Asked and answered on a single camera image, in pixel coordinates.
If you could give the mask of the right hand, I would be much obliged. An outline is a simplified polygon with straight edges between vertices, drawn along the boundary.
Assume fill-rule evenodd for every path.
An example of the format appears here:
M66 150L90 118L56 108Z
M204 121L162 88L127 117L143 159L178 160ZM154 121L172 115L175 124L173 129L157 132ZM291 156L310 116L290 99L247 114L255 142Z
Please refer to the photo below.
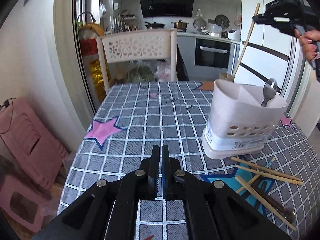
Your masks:
M295 29L295 36L299 39L302 47L303 54L309 63L312 63L317 56L317 46L313 42L317 42L320 39L320 32L318 30L306 31L305 34L301 34Z

